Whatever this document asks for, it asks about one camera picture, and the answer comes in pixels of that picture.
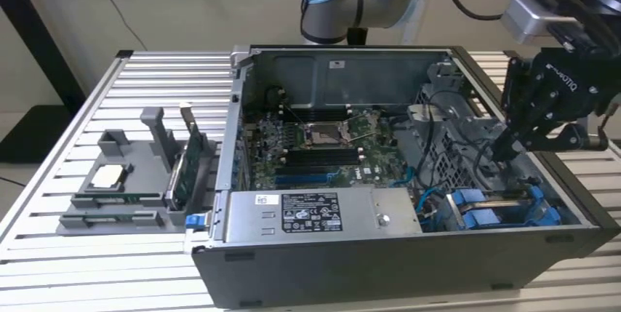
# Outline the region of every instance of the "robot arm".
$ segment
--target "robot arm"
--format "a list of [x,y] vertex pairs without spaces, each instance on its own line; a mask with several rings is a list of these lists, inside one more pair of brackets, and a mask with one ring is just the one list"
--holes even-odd
[[300,33],[315,44],[339,43],[348,28],[392,26],[411,0],[303,0]]
[[542,48],[530,61],[510,60],[501,93],[505,130],[491,145],[492,159],[515,157],[515,141],[528,151],[604,150],[603,126],[591,136],[572,122],[590,113],[608,115],[621,91],[621,0],[511,0],[501,23],[518,42],[554,40],[562,47]]

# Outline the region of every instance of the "white label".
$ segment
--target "white label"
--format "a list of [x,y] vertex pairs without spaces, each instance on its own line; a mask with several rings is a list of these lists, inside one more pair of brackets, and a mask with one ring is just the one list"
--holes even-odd
[[278,194],[257,194],[253,198],[256,205],[278,205]]
[[344,60],[329,61],[329,68],[344,68],[344,67],[345,67],[345,61]]

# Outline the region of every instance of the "black pole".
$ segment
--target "black pole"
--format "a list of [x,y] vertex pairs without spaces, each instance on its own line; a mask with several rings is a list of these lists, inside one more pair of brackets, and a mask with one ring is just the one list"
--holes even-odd
[[74,116],[83,104],[83,93],[30,0],[0,0],[0,5],[66,111]]

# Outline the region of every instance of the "sticker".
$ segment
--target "sticker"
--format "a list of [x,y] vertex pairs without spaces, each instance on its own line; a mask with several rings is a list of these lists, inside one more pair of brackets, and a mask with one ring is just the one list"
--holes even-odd
[[282,194],[281,230],[285,233],[341,231],[336,193]]
[[332,69],[332,68],[344,68],[345,67],[345,61],[344,60],[329,61],[328,67],[329,67],[329,69]]
[[257,194],[253,203],[256,205],[278,205],[278,198],[277,194]]

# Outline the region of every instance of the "blue latch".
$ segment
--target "blue latch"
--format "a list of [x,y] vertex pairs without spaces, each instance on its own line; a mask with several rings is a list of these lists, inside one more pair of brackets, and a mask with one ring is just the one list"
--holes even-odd
[[193,230],[204,230],[206,227],[206,216],[205,214],[192,214],[185,216],[185,228]]

